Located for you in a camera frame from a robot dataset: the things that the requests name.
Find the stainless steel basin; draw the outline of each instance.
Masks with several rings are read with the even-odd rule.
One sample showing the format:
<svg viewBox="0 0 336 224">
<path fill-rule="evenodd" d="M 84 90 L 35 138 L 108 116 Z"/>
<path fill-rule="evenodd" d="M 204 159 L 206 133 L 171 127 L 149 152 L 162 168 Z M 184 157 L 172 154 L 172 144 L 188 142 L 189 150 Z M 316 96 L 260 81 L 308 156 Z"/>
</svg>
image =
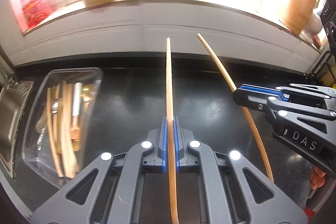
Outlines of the stainless steel basin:
<svg viewBox="0 0 336 224">
<path fill-rule="evenodd" d="M 0 92 L 0 161 L 11 177 L 17 129 L 32 85 L 22 81 Z"/>
</svg>

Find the clear plastic bin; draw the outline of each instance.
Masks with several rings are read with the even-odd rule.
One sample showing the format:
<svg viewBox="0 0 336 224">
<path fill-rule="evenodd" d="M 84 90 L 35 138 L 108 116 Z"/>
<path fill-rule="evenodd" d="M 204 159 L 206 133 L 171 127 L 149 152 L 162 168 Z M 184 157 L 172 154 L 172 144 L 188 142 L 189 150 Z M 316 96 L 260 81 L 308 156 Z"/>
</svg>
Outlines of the clear plastic bin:
<svg viewBox="0 0 336 224">
<path fill-rule="evenodd" d="M 99 68 L 53 70 L 33 102 L 22 158 L 58 188 L 82 170 L 83 148 L 101 78 Z"/>
</svg>

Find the hand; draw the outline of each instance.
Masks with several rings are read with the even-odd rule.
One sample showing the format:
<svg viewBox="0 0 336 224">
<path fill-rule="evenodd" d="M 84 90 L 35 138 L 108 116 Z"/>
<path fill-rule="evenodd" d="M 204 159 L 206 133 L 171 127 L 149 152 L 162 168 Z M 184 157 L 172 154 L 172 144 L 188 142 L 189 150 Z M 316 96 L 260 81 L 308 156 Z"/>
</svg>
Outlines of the hand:
<svg viewBox="0 0 336 224">
<path fill-rule="evenodd" d="M 310 175 L 310 186 L 313 190 L 315 190 L 317 187 L 322 187 L 326 177 L 325 173 L 317 168 L 316 166 L 313 167 L 313 171 L 311 172 Z"/>
</svg>

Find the black table surface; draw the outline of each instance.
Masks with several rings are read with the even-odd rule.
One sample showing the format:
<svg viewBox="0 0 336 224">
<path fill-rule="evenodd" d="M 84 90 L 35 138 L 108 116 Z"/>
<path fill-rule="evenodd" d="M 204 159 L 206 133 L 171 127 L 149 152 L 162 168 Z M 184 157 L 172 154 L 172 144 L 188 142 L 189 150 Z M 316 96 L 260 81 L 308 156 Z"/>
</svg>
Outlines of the black table surface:
<svg viewBox="0 0 336 224">
<path fill-rule="evenodd" d="M 17 136 L 15 181 L 1 167 L 5 177 L 21 200 L 36 210 L 58 189 L 32 171 L 22 160 L 22 139 L 26 119 L 36 92 L 47 70 L 25 72 L 24 80 L 35 81 Z M 274 88 L 292 82 L 303 83 L 301 75 L 279 77 L 231 74 L 237 86 L 245 83 Z M 218 72 L 173 69 L 174 114 L 181 127 L 194 132 L 196 140 L 208 144 L 214 151 L 240 151 L 266 174 L 265 167 L 240 107 Z M 102 152 L 114 155 L 128 151 L 146 139 L 148 131 L 160 126 L 166 112 L 164 68 L 107 68 L 94 105 L 85 147 L 84 167 Z M 274 182 L 299 206 L 304 207 L 310 190 L 312 165 L 272 138 L 272 127 L 263 113 L 251 111 L 261 134 Z M 180 223 L 199 223 L 196 176 L 177 177 Z M 141 223 L 171 223 L 167 175 L 147 174 L 144 185 Z"/>
</svg>

